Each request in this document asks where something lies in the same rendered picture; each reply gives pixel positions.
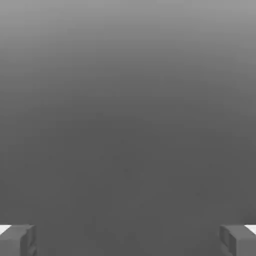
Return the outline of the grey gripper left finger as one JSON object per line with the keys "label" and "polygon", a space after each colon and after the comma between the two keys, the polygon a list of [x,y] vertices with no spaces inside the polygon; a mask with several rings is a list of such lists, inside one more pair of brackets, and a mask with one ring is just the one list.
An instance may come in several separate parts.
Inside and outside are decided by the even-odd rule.
{"label": "grey gripper left finger", "polygon": [[0,224],[0,256],[38,256],[37,226]]}

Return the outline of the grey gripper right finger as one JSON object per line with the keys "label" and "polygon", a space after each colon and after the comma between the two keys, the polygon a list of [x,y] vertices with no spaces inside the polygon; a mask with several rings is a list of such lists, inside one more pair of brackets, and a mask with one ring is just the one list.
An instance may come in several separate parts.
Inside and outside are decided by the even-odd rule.
{"label": "grey gripper right finger", "polygon": [[256,224],[221,225],[218,236],[224,256],[256,256]]}

